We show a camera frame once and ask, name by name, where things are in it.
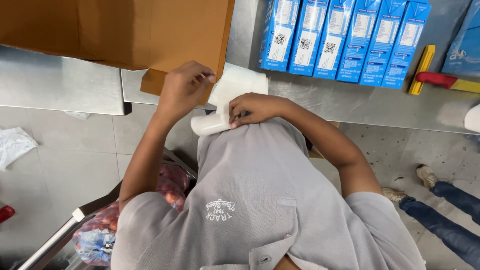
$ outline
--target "blue jeans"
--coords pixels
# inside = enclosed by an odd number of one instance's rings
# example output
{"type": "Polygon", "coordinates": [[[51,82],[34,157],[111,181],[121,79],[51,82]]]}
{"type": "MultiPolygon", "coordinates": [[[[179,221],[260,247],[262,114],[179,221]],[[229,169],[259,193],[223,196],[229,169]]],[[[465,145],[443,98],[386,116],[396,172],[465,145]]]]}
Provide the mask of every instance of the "blue jeans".
{"type": "MultiPolygon", "coordinates": [[[[430,190],[438,197],[444,197],[472,217],[480,225],[480,199],[454,187],[447,182],[437,182],[430,190]]],[[[413,197],[405,197],[399,203],[400,209],[420,222],[427,230],[473,268],[480,270],[480,236],[442,216],[433,208],[418,202],[413,197]]]]}

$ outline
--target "stainless steel table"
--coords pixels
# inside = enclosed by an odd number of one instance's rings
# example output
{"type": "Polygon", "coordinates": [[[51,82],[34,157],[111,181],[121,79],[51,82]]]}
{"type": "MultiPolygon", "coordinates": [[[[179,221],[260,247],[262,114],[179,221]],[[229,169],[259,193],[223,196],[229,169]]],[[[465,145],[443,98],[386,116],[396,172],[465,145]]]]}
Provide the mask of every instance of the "stainless steel table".
{"type": "Polygon", "coordinates": [[[125,115],[120,69],[0,46],[0,106],[125,115]]]}
{"type": "MultiPolygon", "coordinates": [[[[236,0],[227,62],[266,73],[270,94],[287,97],[326,120],[473,133],[463,128],[463,118],[480,102],[480,95],[428,84],[419,96],[407,94],[424,46],[436,46],[430,71],[441,71],[470,0],[435,0],[431,4],[432,11],[402,89],[359,86],[256,68],[267,5],[263,0],[236,0]]],[[[139,91],[144,72],[122,70],[125,101],[157,104],[158,97],[139,91]]]]}

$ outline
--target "shoe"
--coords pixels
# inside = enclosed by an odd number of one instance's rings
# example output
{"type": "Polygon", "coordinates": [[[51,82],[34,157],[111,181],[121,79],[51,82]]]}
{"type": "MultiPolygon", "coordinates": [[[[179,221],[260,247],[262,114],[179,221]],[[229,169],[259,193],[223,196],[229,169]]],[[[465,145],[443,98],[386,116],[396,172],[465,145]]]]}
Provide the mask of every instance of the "shoe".
{"type": "Polygon", "coordinates": [[[431,189],[438,182],[438,178],[435,176],[432,169],[425,164],[421,164],[417,168],[417,175],[423,180],[423,185],[427,189],[431,189]]]}
{"type": "Polygon", "coordinates": [[[403,191],[396,191],[388,187],[382,188],[382,191],[384,192],[384,196],[387,197],[387,199],[396,203],[400,202],[403,198],[407,196],[407,194],[405,194],[405,192],[403,191]]]}

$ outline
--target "red object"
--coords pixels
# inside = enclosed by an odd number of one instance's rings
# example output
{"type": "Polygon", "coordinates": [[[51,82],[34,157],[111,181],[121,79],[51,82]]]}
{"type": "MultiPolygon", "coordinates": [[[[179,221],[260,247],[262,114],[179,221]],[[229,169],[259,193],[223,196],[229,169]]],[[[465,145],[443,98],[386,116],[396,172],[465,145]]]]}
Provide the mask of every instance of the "red object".
{"type": "Polygon", "coordinates": [[[458,80],[458,78],[456,77],[428,71],[419,72],[415,79],[417,79],[417,81],[421,83],[426,82],[433,85],[443,85],[445,89],[450,89],[453,84],[458,80]]]}
{"type": "Polygon", "coordinates": [[[0,208],[0,223],[11,218],[14,214],[15,214],[15,210],[13,210],[13,208],[11,208],[8,205],[0,208]]]}

